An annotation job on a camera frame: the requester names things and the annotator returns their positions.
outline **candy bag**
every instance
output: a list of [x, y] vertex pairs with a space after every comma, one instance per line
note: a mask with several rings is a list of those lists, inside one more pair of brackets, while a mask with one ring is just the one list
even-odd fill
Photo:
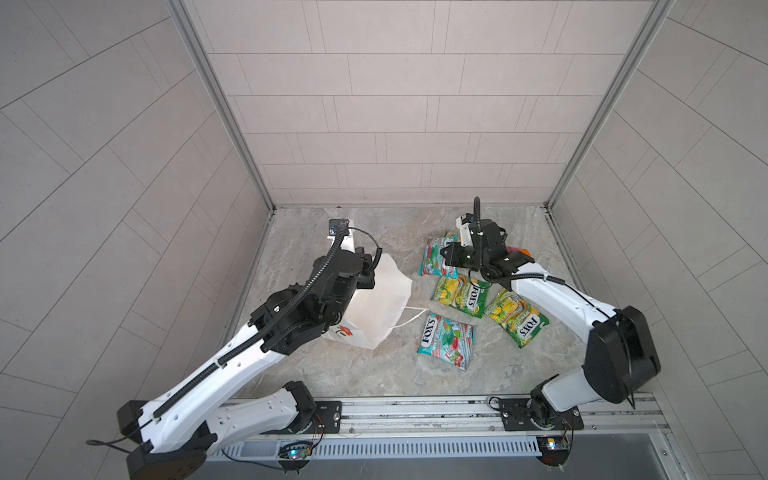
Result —
[[419, 353], [437, 357], [466, 370], [474, 345], [474, 326], [454, 322], [429, 312]]
[[419, 275], [437, 275], [456, 278], [458, 272], [455, 266], [445, 265], [445, 259], [440, 255], [440, 250], [448, 246], [451, 242], [457, 242], [458, 235], [453, 237], [438, 237], [427, 240], [427, 247], [424, 249], [422, 258], [422, 269]]
[[433, 300], [482, 318], [485, 298], [488, 296], [488, 282], [470, 280], [464, 275], [457, 278], [441, 278], [435, 290]]
[[515, 340], [520, 348], [537, 336], [549, 319], [523, 300], [517, 293], [502, 290], [488, 305], [485, 313]]

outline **marble countertop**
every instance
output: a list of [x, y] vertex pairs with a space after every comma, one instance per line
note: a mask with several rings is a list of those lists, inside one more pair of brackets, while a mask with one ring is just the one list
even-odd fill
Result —
[[[437, 276], [420, 276], [428, 238], [454, 233], [455, 219], [472, 209], [460, 207], [288, 208], [276, 212], [248, 292], [240, 325], [264, 300], [293, 283], [304, 283], [313, 261], [326, 253], [328, 220], [349, 218], [370, 232], [398, 268], [413, 280], [410, 306], [428, 307], [446, 318], [475, 325], [475, 348], [466, 371], [430, 356], [419, 355], [426, 313], [394, 329], [374, 350], [319, 338], [245, 385], [238, 398], [258, 398], [290, 380], [301, 380], [315, 397], [481, 395], [528, 393], [556, 373], [566, 373], [584, 361], [586, 345], [563, 323], [552, 318], [525, 348], [492, 319], [466, 315], [432, 300]], [[571, 279], [540, 207], [483, 207], [483, 218], [509, 232], [510, 247], [528, 249], [553, 275]], [[372, 253], [363, 235], [356, 245]], [[494, 285], [488, 301], [501, 289]], [[400, 322], [415, 314], [403, 313]]]

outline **side wall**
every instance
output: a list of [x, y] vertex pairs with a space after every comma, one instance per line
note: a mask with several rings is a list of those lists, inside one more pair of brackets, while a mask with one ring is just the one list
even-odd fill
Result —
[[163, 2], [0, 18], [2, 477], [127, 478], [85, 439], [218, 347], [267, 210]]
[[768, 478], [766, 28], [762, 0], [678, 0], [554, 208], [590, 293], [652, 325], [698, 478]]
[[543, 202], [650, 4], [186, 1], [279, 205]]

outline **robotic arm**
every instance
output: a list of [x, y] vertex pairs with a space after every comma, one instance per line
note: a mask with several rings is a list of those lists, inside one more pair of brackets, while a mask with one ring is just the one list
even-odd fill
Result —
[[[598, 302], [550, 276], [527, 255], [511, 252], [504, 244], [506, 232], [480, 219], [479, 198], [475, 212], [457, 219], [457, 226], [462, 241], [441, 251], [447, 265], [476, 270], [543, 306], [588, 345], [581, 368], [531, 392], [521, 414], [534, 424], [554, 428], [561, 412], [599, 398], [623, 402], [659, 372], [642, 313]], [[132, 480], [186, 478], [225, 446], [259, 433], [310, 427], [316, 404], [301, 382], [289, 382], [261, 399], [222, 404], [254, 376], [339, 323], [356, 289], [374, 287], [382, 249], [373, 258], [355, 250], [350, 230], [348, 220], [331, 220], [333, 244], [315, 260], [303, 286], [273, 293], [224, 348], [177, 386], [155, 400], [132, 400], [118, 410], [121, 433], [138, 444], [126, 459]]]

